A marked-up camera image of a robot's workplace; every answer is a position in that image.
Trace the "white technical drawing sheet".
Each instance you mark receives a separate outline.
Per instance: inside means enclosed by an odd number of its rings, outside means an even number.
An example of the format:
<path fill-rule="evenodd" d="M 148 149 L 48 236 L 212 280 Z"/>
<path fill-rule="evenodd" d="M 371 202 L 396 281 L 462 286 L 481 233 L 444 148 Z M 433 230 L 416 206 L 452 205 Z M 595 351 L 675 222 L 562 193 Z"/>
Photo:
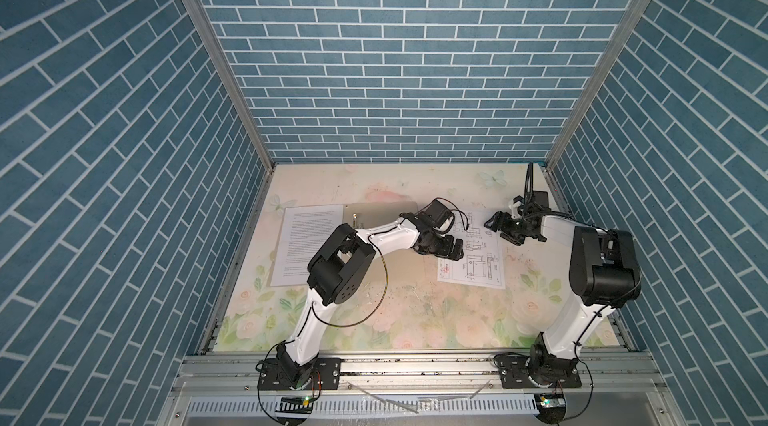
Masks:
<path fill-rule="evenodd" d="M 464 256 L 459 261 L 438 260 L 439 282 L 498 290 L 506 287 L 500 238 L 484 226 L 493 214 L 488 209 L 467 211 L 468 226 L 464 228 L 460 215 L 455 213 L 457 223 L 451 234 L 463 241 Z"/>

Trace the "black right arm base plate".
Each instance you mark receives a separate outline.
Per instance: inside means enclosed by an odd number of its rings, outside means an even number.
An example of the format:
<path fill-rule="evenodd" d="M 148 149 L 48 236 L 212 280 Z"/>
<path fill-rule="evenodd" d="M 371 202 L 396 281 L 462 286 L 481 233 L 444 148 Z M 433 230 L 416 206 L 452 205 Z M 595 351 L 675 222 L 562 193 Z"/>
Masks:
<path fill-rule="evenodd" d="M 558 357 L 531 358 L 520 354 L 501 353 L 493 360 L 504 389 L 578 389 L 582 381 L 577 361 Z"/>

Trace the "white printed text sheet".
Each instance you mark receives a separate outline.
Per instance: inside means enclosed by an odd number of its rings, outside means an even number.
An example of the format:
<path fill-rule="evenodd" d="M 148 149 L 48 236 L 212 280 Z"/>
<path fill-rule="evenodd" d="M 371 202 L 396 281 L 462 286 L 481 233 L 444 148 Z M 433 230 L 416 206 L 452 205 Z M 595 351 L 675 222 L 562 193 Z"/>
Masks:
<path fill-rule="evenodd" d="M 309 262 L 342 223 L 343 210 L 343 205 L 324 205 L 292 207 L 285 211 L 271 287 L 306 284 Z"/>

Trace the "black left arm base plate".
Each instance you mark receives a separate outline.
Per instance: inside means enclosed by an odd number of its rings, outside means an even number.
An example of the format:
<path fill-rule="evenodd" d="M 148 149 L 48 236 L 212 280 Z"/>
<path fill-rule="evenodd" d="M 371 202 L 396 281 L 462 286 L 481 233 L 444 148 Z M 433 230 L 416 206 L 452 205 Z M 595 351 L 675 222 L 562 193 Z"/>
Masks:
<path fill-rule="evenodd" d="M 316 357 L 303 366 L 297 366 L 290 358 L 268 358 L 259 361 L 258 388 L 265 391 L 337 390 L 342 360 L 338 357 Z"/>

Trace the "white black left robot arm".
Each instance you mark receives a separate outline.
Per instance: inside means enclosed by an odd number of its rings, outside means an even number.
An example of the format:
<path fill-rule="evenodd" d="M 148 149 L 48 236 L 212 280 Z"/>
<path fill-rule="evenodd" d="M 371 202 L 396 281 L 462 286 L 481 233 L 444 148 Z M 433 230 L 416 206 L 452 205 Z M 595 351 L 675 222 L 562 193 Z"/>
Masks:
<path fill-rule="evenodd" d="M 403 213 L 383 226 L 355 229 L 343 223 L 328 237 L 308 265 L 308 293 L 298 323 L 288 340 L 276 348 L 281 380 L 292 388 L 311 376 L 320 343 L 337 306 L 360 288 L 376 258 L 411 249 L 419 255 L 458 261 L 463 241 L 450 234 L 452 211 Z"/>

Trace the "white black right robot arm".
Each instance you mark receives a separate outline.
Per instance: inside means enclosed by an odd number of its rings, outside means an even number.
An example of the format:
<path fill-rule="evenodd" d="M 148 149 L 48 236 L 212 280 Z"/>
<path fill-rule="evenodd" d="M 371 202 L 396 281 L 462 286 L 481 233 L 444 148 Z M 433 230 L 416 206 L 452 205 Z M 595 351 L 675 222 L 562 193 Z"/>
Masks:
<path fill-rule="evenodd" d="M 518 369 L 526 381 L 539 387 L 579 382 L 576 367 L 584 342 L 603 318 L 641 293 L 642 272 L 632 234 L 590 226 L 563 213 L 515 218 L 499 211 L 485 227 L 516 246 L 533 238 L 565 249 L 571 295 L 553 324 L 539 333 L 527 363 Z"/>

